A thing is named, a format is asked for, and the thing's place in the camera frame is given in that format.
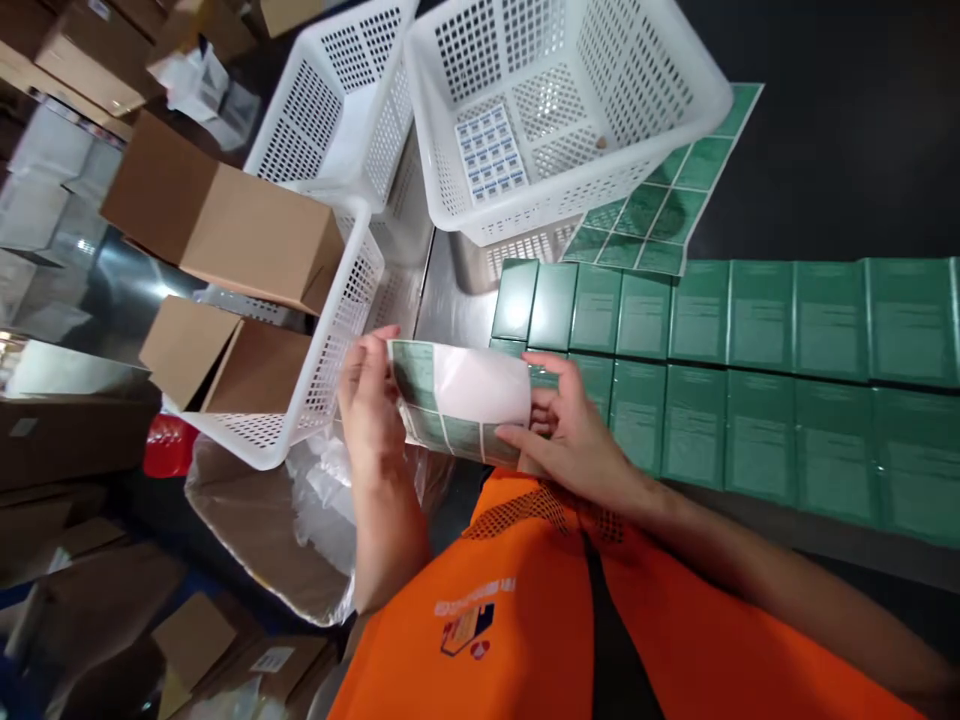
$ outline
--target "person's left hand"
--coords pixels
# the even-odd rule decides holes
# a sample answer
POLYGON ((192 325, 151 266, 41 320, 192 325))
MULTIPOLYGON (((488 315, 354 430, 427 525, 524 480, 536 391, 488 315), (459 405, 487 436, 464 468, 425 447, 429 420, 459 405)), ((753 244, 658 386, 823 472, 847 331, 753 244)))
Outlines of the person's left hand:
POLYGON ((406 431, 397 410, 399 393, 387 377, 389 325, 359 338, 347 352, 337 397, 354 483, 375 482, 403 465, 406 431))

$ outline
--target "orange vest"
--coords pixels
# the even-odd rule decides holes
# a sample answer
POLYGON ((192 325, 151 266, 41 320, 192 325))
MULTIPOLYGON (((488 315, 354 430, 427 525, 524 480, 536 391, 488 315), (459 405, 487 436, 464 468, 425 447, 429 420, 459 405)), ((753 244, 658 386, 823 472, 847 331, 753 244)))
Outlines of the orange vest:
POLYGON ((581 530, 670 720, 920 717, 617 516, 499 470, 470 527, 370 619, 330 717, 589 718, 581 530))

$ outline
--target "row of green boxes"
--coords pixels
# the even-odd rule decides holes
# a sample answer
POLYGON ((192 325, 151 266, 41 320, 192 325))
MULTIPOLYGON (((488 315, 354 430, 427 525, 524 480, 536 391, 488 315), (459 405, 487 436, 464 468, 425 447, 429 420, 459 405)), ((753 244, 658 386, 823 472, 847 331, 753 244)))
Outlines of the row of green boxes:
MULTIPOLYGON (((567 357, 621 449, 657 477, 960 546, 960 397, 567 357)), ((543 368, 530 374, 556 387, 543 368)))
POLYGON ((960 262, 701 260, 674 281, 507 259, 492 336, 864 383, 960 386, 960 262))

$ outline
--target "hand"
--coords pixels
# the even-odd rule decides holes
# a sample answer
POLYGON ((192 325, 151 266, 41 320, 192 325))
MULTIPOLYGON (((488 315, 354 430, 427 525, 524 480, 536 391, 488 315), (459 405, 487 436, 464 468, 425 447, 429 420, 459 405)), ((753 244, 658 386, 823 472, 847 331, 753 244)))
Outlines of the hand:
POLYGON ((364 335, 344 360, 337 398, 354 484, 375 482, 403 467, 406 431, 397 388, 387 376, 386 343, 399 334, 400 326, 390 325, 364 335))
POLYGON ((523 353, 523 359, 556 373, 560 389, 532 389, 529 430, 497 428, 497 437, 520 450, 519 469, 543 474, 539 465, 580 497, 614 512, 635 514, 638 491, 646 494, 658 483, 635 468, 617 446, 587 398, 576 363, 551 353, 523 353))

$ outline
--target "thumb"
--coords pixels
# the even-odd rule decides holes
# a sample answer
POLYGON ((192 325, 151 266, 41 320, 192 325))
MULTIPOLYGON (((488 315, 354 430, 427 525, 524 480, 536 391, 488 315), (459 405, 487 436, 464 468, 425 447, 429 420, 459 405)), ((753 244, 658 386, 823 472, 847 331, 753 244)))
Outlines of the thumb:
POLYGON ((552 476, 562 474, 565 448, 519 425, 500 425, 497 437, 542 465, 552 476))

